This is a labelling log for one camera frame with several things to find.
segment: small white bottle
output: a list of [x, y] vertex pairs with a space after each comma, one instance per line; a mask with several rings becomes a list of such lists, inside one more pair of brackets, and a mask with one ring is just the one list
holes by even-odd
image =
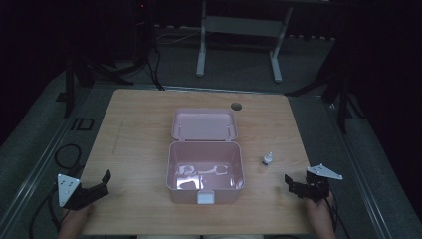
[[263, 164], [268, 166], [273, 161], [273, 153], [269, 152], [264, 156]]

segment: wooden table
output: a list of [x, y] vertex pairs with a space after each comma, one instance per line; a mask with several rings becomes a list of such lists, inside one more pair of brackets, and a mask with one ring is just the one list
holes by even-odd
[[[174, 204], [166, 187], [171, 127], [178, 108], [235, 111], [245, 186], [233, 204]], [[263, 156], [275, 159], [263, 166]], [[284, 175], [305, 181], [307, 155], [289, 101], [280, 95], [117, 90], [83, 176], [98, 184], [108, 169], [109, 195], [98, 200], [84, 234], [293, 234], [312, 231], [303, 201]]]

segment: human arm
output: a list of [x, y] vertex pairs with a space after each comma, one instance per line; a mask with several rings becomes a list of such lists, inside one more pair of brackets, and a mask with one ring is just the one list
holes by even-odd
[[[332, 206], [333, 195], [330, 192], [327, 199], [329, 206]], [[335, 239], [334, 229], [330, 216], [330, 208], [326, 205], [325, 200], [313, 202], [311, 199], [305, 198], [305, 205], [308, 212], [308, 220], [318, 239]]]
[[62, 222], [58, 239], [76, 239], [84, 229], [89, 214], [93, 211], [90, 204], [78, 211], [69, 211]]

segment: open lid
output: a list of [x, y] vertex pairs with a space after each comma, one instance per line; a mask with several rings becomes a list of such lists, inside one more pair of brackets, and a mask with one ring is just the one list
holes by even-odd
[[231, 141], [237, 137], [233, 111], [225, 109], [178, 109], [171, 135], [179, 141]]

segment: storage box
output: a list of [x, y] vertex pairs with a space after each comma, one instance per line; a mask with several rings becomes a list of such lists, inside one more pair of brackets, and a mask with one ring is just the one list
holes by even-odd
[[167, 187], [175, 203], [231, 203], [244, 186], [231, 110], [179, 109], [174, 114]]

